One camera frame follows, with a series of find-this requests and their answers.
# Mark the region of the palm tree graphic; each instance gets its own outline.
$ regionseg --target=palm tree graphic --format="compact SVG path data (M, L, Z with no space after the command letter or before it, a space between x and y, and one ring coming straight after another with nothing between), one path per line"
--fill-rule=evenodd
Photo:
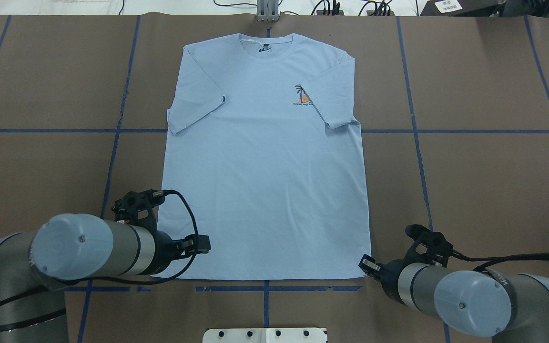
M296 91L298 91L298 94L300 95L300 104L304 104L305 102L309 102L311 100L301 85L296 85Z

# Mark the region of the white bracket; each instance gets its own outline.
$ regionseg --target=white bracket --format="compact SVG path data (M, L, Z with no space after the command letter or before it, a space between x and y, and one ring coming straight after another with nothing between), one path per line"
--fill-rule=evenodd
M279 20L279 0L257 0L257 21Z
M324 328L210 329L203 343L327 343Z

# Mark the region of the folded sleeve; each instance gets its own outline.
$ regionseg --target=folded sleeve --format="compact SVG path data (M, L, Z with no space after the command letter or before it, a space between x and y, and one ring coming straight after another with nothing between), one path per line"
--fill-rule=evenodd
M355 59L348 54L328 70L300 84L330 129L357 124L353 117Z
M168 128L176 135L226 102L226 95L183 48L175 98L166 111Z

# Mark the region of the fabric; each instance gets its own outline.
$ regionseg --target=fabric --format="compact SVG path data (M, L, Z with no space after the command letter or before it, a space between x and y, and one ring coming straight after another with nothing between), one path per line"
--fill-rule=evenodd
M296 33L186 46L168 115L163 189L180 191L211 251L182 278L364 276L370 252L355 59ZM158 228L192 233L178 200ZM178 272L174 261L159 277Z

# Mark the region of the gray robotic arm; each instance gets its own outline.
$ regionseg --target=gray robotic arm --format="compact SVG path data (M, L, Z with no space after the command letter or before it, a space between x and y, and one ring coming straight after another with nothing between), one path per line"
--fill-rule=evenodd
M406 234L415 242L403 260L382 264L364 255L359 264L387 296L494 343L549 343L549 278L454 271L446 265L458 252L441 233L410 225ZM427 252L416 252L418 245Z
M168 193L178 195L194 224L194 234L174 241L155 228L153 208ZM116 222L88 214L61 214L37 232L0 239L0 343L67 343L63 289L80 280L113 276L150 275L171 261L190 258L211 249L209 237L198 234L192 211L175 191L130 192L112 209ZM139 219L139 213L148 215ZM135 282L133 284L156 284Z

